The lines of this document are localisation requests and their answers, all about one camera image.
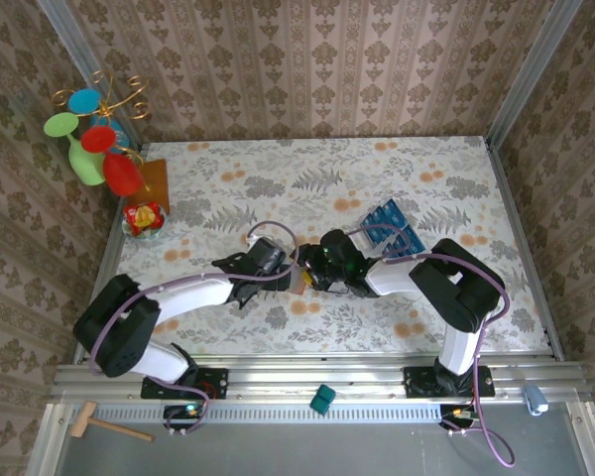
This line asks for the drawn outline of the pink leather card holder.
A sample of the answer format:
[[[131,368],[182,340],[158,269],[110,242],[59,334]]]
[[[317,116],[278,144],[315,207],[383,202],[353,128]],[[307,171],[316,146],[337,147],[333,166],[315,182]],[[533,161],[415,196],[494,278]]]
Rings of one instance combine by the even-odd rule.
[[[308,286],[308,271],[306,266],[307,251],[309,244],[303,244],[295,248],[289,256],[290,265],[290,284],[288,291],[296,295],[302,295]]]

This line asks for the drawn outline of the pile of blue packets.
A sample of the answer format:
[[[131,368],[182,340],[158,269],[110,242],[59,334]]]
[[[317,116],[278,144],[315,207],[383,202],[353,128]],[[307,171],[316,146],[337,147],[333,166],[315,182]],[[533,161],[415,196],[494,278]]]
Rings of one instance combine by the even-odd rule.
[[[373,245],[384,243],[392,234],[379,213],[368,214],[361,222],[361,227]]]

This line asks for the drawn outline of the floral patterned table cover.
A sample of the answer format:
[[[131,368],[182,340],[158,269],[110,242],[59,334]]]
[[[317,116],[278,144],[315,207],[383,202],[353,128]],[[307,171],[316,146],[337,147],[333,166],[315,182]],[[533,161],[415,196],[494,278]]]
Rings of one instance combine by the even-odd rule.
[[[171,212],[158,237],[127,240],[118,270],[144,286],[196,274],[246,249],[255,230],[291,249],[395,202],[422,244],[450,238],[504,280],[509,312],[488,352],[548,354],[548,338],[484,141],[478,137],[153,144],[167,163]],[[160,324],[192,354],[436,353],[444,322],[420,295],[360,299],[261,293]]]

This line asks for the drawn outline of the clear glass bowl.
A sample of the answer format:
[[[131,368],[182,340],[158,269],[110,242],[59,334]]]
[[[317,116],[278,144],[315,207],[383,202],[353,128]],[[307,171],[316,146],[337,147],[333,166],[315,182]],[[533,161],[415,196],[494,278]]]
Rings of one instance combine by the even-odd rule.
[[[132,233],[131,233],[131,230],[130,230],[130,226],[126,222],[125,215],[124,215],[124,208],[123,208],[123,219],[122,219],[122,223],[121,223],[121,228],[122,228],[122,231],[123,231],[124,235],[126,237],[128,237],[128,238],[136,239],[136,240],[149,240],[149,239],[156,238],[159,235],[159,233],[164,229],[165,224],[166,224],[166,219],[167,219],[167,215],[166,215],[165,211],[162,208],[161,208],[161,212],[162,212],[162,214],[164,216],[164,225],[163,225],[163,227],[161,229],[157,229],[157,230],[155,230],[155,229],[146,229],[140,235],[133,236]]]

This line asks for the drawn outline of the small dark green box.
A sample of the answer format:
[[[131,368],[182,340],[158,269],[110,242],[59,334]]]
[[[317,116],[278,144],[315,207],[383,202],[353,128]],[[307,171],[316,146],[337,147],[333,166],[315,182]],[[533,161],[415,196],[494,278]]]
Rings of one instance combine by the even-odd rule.
[[[322,384],[317,388],[309,407],[317,414],[324,416],[329,411],[335,397],[336,392],[329,386]]]

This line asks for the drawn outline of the red yellow snack packet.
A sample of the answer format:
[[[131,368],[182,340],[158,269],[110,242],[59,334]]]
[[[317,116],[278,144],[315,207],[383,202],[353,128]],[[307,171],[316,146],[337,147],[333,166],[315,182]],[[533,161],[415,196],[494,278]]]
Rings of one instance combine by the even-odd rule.
[[[125,206],[124,215],[133,236],[146,229],[161,229],[164,225],[164,216],[156,202]]]

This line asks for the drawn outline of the brown wooden rack base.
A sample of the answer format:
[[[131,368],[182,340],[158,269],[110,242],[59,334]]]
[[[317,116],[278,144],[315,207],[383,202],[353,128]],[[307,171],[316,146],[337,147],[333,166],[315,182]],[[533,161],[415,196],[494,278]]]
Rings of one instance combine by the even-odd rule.
[[[145,162],[141,168],[147,188],[135,194],[137,203],[155,202],[166,214],[171,211],[168,165],[165,159]]]

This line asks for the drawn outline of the red plastic wine glass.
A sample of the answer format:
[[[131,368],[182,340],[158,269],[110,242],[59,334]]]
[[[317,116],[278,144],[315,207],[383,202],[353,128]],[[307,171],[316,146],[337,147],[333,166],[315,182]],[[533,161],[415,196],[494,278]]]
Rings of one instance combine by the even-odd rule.
[[[137,151],[119,144],[116,131],[110,126],[87,129],[80,143],[86,152],[103,155],[103,176],[117,196],[130,196],[146,185],[141,172],[144,159]]]

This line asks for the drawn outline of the green plastic wine glass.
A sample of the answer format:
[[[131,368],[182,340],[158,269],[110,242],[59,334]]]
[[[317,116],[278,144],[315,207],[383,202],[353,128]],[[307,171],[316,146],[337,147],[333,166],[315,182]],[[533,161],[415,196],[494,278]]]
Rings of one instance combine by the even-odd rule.
[[[102,153],[87,152],[73,133],[79,126],[79,117],[71,112],[61,112],[49,118],[44,132],[52,138],[67,138],[69,141],[68,161],[82,183],[96,186],[105,182]]]

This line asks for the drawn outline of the small wooden mallet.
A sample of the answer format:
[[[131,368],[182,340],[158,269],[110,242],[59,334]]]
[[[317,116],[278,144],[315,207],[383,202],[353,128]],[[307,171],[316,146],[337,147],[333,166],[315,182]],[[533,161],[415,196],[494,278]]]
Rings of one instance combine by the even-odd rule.
[[[70,428],[69,434],[72,437],[81,438],[84,436],[86,430],[90,426],[98,426],[111,430],[120,434],[138,438],[148,442],[154,442],[155,437],[151,434],[144,433],[142,431],[132,429],[119,424],[111,423],[105,420],[101,420],[94,417],[94,413],[97,410],[97,403],[94,401],[85,401],[81,406],[72,427]]]

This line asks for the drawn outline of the grey white clamp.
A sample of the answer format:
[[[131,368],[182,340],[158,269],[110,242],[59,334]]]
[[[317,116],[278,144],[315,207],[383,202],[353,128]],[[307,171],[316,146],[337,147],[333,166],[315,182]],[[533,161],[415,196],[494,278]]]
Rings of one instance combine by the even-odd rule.
[[[528,411],[533,417],[539,417],[548,411],[548,400],[539,386],[526,385],[523,387],[523,394]]]

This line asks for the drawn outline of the blue plastic wine glass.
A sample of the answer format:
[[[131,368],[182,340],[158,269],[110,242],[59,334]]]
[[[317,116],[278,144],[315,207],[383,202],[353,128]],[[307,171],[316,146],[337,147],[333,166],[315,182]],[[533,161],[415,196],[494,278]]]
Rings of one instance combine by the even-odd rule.
[[[80,89],[70,96],[67,107],[77,116],[90,118],[89,128],[81,138],[81,145],[87,152],[120,154],[123,147],[130,145],[127,134],[112,117],[112,107],[107,105],[99,91]]]

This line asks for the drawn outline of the wide aluminium frame rail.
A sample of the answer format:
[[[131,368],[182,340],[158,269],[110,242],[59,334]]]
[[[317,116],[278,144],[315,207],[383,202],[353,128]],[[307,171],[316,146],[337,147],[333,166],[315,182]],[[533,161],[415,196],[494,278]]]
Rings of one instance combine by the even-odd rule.
[[[429,366],[430,358],[401,356],[359,357],[237,357],[206,358],[202,366],[226,368],[228,403],[305,404],[321,384],[332,387],[348,403],[400,403],[406,397],[404,369]],[[543,356],[489,356],[483,361],[491,371],[496,396],[492,403],[517,403],[523,387],[536,385],[552,402],[588,401],[591,390],[581,367]],[[61,366],[51,388],[54,404],[137,404],[143,377],[94,376],[86,365]]]

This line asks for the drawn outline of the aluminium table side rail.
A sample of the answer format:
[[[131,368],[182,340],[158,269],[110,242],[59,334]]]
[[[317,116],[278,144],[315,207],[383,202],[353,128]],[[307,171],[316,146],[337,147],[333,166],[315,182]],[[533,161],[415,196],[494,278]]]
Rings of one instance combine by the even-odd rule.
[[[113,276],[113,272],[116,269],[116,266],[118,265],[120,249],[122,246],[122,231],[120,229],[121,219],[123,215],[122,208],[128,197],[129,196],[117,196],[118,202],[115,208],[113,222],[108,235],[108,240],[105,247],[102,262],[100,264],[99,271],[95,280],[95,285],[91,294],[89,306],[93,306],[95,304],[96,298],[103,291],[106,283]]]
[[[536,264],[531,253],[527,236],[525,234],[521,217],[516,207],[516,203],[512,195],[511,187],[505,174],[502,161],[498,154],[497,148],[494,147],[489,140],[484,138],[483,143],[486,146],[491,167],[494,171],[497,181],[498,189],[503,198],[508,219],[511,224],[517,243],[517,248],[525,269],[526,278],[532,291],[535,308],[538,311],[538,316],[544,329],[544,334],[546,335],[551,355],[557,361],[565,361],[566,358],[564,351],[555,329],[555,324],[549,310],[542,284],[537,274]]]

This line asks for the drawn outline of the aluminium corner post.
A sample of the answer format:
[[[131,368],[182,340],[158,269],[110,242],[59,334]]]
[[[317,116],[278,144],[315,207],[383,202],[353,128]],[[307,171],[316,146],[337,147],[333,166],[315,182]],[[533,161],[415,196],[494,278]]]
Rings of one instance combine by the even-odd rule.
[[[67,107],[68,99],[74,92],[84,88],[99,91],[107,105],[112,107],[112,117],[127,134],[130,147],[140,149],[142,140],[134,123],[150,115],[149,103],[138,99],[149,80],[141,74],[130,74],[127,80],[122,81],[113,69],[106,67],[96,57],[94,46],[84,35],[66,0],[37,1],[85,81],[83,88],[75,91],[64,88],[54,93],[52,102],[58,107]]]
[[[582,0],[554,1],[489,129],[489,149],[498,150],[509,135],[581,4]]]

